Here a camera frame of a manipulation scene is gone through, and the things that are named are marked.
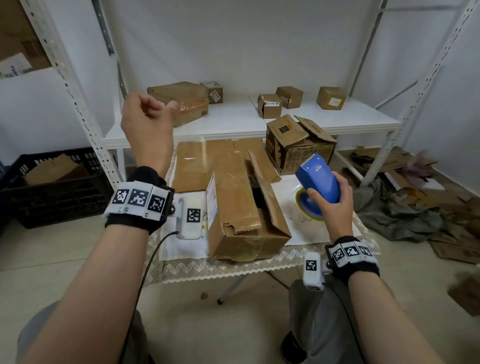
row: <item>hand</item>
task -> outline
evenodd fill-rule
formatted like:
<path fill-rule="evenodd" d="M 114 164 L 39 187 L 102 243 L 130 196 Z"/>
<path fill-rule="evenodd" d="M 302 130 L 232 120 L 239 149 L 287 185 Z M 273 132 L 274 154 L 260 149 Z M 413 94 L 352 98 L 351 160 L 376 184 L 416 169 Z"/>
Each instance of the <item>hand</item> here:
<path fill-rule="evenodd" d="M 333 172 L 340 184 L 340 201 L 337 204 L 327 202 L 321 194 L 313 188 L 307 190 L 308 196 L 312 198 L 321 209 L 327 226 L 330 241 L 335 243 L 338 238 L 345 235 L 353 236 L 353 190 L 346 178 L 337 172 Z"/>
<path fill-rule="evenodd" d="M 154 97 L 131 92 L 123 104 L 121 128 L 132 147 L 137 166 L 155 169 L 165 178 L 173 154 L 176 101 L 165 107 Z"/>

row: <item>white shelf board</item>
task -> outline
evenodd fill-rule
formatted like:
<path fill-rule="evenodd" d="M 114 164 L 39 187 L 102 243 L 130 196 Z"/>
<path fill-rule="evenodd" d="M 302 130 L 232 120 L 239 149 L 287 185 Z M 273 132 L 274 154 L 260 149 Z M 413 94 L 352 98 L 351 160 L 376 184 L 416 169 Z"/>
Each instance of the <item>white shelf board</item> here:
<path fill-rule="evenodd" d="M 208 114 L 200 119 L 175 128 L 174 142 L 209 139 L 265 137 L 266 123 L 256 109 L 257 97 L 237 96 L 223 104 L 209 105 Z M 400 122 L 353 98 L 347 98 L 342 110 L 323 110 L 315 97 L 304 96 L 296 109 L 282 109 L 282 115 L 302 116 L 316 122 L 332 135 L 392 131 Z M 103 139 L 108 149 L 129 148 L 125 134 L 116 123 Z"/>
<path fill-rule="evenodd" d="M 248 96 L 228 97 L 222 104 L 208 106 L 208 114 L 173 129 L 174 143 L 209 139 L 263 137 L 265 121 L 258 115 Z M 129 148 L 119 123 L 103 139 L 108 149 Z"/>
<path fill-rule="evenodd" d="M 257 107 L 257 98 L 250 97 Z M 324 110 L 316 102 L 316 96 L 304 95 L 299 108 L 282 108 L 282 116 L 298 115 L 313 120 L 331 135 L 373 133 L 396 130 L 401 122 L 395 120 L 364 103 L 348 97 L 342 110 Z"/>

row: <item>black shoe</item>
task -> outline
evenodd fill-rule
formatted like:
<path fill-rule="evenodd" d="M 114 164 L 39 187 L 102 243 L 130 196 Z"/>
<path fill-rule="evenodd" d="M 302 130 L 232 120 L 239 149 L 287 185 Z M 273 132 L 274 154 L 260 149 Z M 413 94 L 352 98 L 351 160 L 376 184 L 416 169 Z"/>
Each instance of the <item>black shoe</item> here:
<path fill-rule="evenodd" d="M 307 353 L 300 347 L 291 331 L 282 341 L 280 355 L 287 364 L 300 364 L 307 359 Z"/>

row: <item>wrist tracker band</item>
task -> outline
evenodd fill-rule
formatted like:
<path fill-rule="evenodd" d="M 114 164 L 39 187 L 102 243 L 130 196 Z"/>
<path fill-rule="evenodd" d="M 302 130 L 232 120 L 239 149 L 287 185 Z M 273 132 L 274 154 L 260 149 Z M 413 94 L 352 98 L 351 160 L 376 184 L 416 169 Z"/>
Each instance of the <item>wrist tracker band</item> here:
<path fill-rule="evenodd" d="M 167 220 L 175 190 L 149 167 L 138 167 L 129 180 L 118 184 L 104 212 L 108 218 L 105 227 L 128 225 L 151 234 Z"/>
<path fill-rule="evenodd" d="M 335 245 L 327 245 L 329 268 L 334 276 L 348 285 L 350 276 L 357 272 L 372 272 L 380 276 L 380 265 L 368 248 L 367 241 L 359 241 L 353 236 L 344 236 Z"/>

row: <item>forearm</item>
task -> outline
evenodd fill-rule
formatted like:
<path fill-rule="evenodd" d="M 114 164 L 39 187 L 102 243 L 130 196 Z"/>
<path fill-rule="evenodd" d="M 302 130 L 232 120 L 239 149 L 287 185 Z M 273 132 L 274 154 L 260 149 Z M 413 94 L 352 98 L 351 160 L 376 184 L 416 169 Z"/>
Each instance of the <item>forearm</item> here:
<path fill-rule="evenodd" d="M 108 226 L 26 353 L 30 363 L 115 363 L 140 285 L 148 232 Z"/>
<path fill-rule="evenodd" d="M 369 363 L 443 363 L 376 274 L 356 272 L 348 288 Z"/>

